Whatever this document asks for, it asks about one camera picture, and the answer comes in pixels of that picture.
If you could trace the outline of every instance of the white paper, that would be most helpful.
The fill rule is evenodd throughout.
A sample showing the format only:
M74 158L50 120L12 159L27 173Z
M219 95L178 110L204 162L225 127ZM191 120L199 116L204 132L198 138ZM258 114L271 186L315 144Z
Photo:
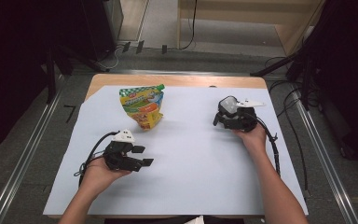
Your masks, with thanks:
M245 88L166 87L160 112L150 131L143 131L120 105L119 86L105 86L80 108L68 149L62 159L45 215L61 215L77 191L74 173L106 133L131 130L135 145L145 147L138 159L154 159L117 180L93 203L90 215L264 215L255 167L240 138L223 124L213 126L219 101L229 95L266 105L255 113L275 135L282 180L308 214L282 131L267 90ZM104 150L110 139L96 151ZM267 152L274 163L272 147Z
M204 222L203 222L203 216L196 217L196 218L194 218L193 220L190 220L190 221L188 221L188 222L185 223L185 224L204 224Z

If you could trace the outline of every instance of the cable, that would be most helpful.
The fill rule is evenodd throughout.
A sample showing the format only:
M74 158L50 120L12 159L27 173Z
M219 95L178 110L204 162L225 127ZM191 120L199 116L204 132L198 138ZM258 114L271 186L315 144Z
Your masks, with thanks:
M116 58L116 63L115 63L115 65L113 65L112 67L107 67L107 66L105 66L105 65L103 65L103 64L101 64L101 63L99 63L99 62L95 62L95 63L97 63L98 65L102 66L102 67L103 67L103 68L105 68L105 69L112 69L112 68L115 68L115 67L118 65L118 56L117 56L117 51L118 51L119 49L122 49L122 47L118 47L118 48L116 48L116 49L115 49L115 58Z
M195 27L195 23L196 23L197 2L198 2L198 1L196 0L196 3L194 4L193 29L192 29L192 36L191 36L190 42L189 42L188 45L185 46L184 48L180 48L180 50L187 49L187 48L191 45L191 43L193 42L193 40L194 40L194 27Z
M292 81L289 81L289 80L279 80L279 81L275 81L271 84L271 86L269 87L269 90L268 90L268 93L271 93L272 90L279 86L279 85L282 85L283 83L296 83L296 84L302 84L301 82L292 82Z
M286 101L289 98L289 96L293 92L298 91L299 89L300 88L294 89L294 90L290 91L289 94L287 94L287 96L284 98L284 101L283 101L283 107L284 108L286 108ZM292 128L293 133L295 134L295 138L296 138L298 148L299 148L299 151L300 151L300 157L301 157L301 163L302 163L302 167L303 167L303 172L304 172L304 190L308 191L308 175L307 175L307 166L305 164L305 159L304 159L304 152L303 152L302 146L300 144L300 141L298 139L298 135L297 135L297 132L295 130L295 127L293 126L293 123L289 118L289 114L287 113L287 109L284 109L283 111L284 111L284 114L286 115L286 118L287 118L289 124L290 124L290 127Z
M95 161L95 160L100 159L100 158L102 158L102 157L103 157L103 156L93 157L91 160L89 160L89 162Z
M271 60L274 60L274 59L284 59L285 57L272 57L272 58L269 58L268 60L266 60L264 62L264 67L267 67L267 63Z
M279 164L279 151L277 148L277 145L275 144L275 141L278 139L278 137L276 136L272 136L272 134L269 132L269 128L267 127L266 123L259 117L254 117L251 114L245 113L244 115L248 116L249 118L257 121L262 127L263 129L266 131L266 135L268 137L268 140L270 141L271 145L272 145L272 151L274 153L274 160L275 160L275 170L278 174L278 176L281 176L281 166Z
M95 160L96 158L92 158L92 156L94 155L94 151L95 149L97 149L97 147L101 144L101 142L108 136L110 135L115 135L117 133L115 132L111 132L111 133L107 133L106 135L104 135L98 142L97 144L95 144L94 148L92 149L91 153L89 154L89 156L87 157L87 160L85 162L83 162L81 165L80 165L80 169L78 172L74 173L74 176L78 176L80 175L80 178L79 178L79 186L83 180L83 176L84 174L86 173L86 170L87 170L87 167L89 166L90 162Z
M193 28L191 28L191 24L190 24L190 9L187 11L187 16L188 16L188 18L187 18L187 24L188 24L188 28L190 29L190 31L193 31Z
M277 115L277 118L278 118L280 115L282 115L286 110L292 108L299 100L300 100L300 99L292 100L292 101L289 103L289 105L286 106L286 107L281 111L281 113L279 113L279 114Z
M97 63L107 59L107 57L109 57L109 55L112 53L112 50L108 50L105 54L105 56L103 56L103 58L101 58L101 60L98 60Z

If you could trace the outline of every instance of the wooden table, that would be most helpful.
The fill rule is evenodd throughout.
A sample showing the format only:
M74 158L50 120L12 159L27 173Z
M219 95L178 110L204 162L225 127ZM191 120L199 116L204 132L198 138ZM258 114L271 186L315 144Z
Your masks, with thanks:
M177 48L181 19L193 19L195 0L178 0ZM196 20L275 24L286 55L296 51L319 20L324 0L198 0Z
M122 87L161 83L166 86L161 108L164 117L154 129L142 131L121 108L118 91ZM262 217L258 179L243 143L229 130L213 126L218 102L230 94L266 103L256 109L256 114L277 133L282 180L307 214L266 83L261 77L99 74L92 79L86 101L80 108L44 215L62 215L77 190L78 180L73 173L101 136L129 129L137 140L136 145L146 147L138 156L155 160L150 167L120 178L104 191L94 201L90 216ZM108 139L102 141L97 151L104 149L108 142ZM267 152L273 162L270 145Z
M261 77L209 77L173 75L108 75L97 74L89 84L86 100L105 85L153 86L164 83L166 86L188 87L235 87L266 89Z

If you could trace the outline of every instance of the colorful snack bag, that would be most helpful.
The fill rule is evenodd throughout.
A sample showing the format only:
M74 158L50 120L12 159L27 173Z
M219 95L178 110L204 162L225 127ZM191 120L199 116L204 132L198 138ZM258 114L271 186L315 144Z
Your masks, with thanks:
M121 89L120 102L130 118L144 130L154 128L162 117L159 113L164 85Z

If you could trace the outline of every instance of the black stand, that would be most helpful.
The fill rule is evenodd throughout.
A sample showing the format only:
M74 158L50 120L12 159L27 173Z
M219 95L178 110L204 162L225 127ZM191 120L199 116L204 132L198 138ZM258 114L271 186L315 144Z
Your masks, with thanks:
M65 47L65 46L55 46L52 45L48 48L48 57L47 57L47 75L48 75L48 100L47 104L51 103L51 100L54 98L57 93L56 82L55 82L55 71L54 71L54 63L57 64L58 68L62 72L63 75L71 76L74 71L74 67L68 60L68 57L64 55L68 55L69 57L73 57L85 64L89 68L93 69L95 72L105 72L101 69L101 67L92 63L90 60L80 56L75 53L73 50Z
M286 73L286 78L289 81L296 81L301 73L304 74L300 100L306 110L309 110L308 96L310 89L310 78L315 74L316 70L312 58L309 55L305 56L305 53L303 52L304 50L301 49L293 55L286 57L259 72L251 73L250 75L251 77L263 77L266 74L269 74L272 71L293 62Z

